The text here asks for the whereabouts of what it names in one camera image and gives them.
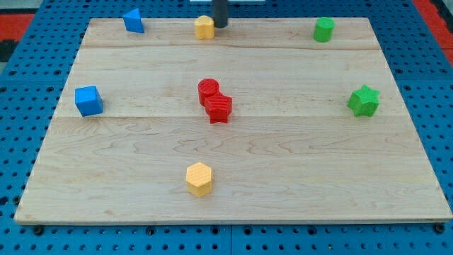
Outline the black cylindrical robot arm tip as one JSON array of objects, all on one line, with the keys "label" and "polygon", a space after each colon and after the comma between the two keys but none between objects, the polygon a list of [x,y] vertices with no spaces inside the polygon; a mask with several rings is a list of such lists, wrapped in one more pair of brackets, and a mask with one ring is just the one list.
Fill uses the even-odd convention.
[{"label": "black cylindrical robot arm tip", "polygon": [[216,28],[228,26],[229,9],[227,0],[212,0],[212,18]]}]

